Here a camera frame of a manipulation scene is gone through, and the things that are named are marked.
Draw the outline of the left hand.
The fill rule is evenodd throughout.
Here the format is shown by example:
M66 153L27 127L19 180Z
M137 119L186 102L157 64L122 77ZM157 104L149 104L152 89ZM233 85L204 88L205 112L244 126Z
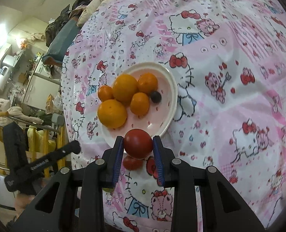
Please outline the left hand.
M34 195L26 195L23 193L18 193L15 197L15 211L16 216L19 217L26 207L33 201Z

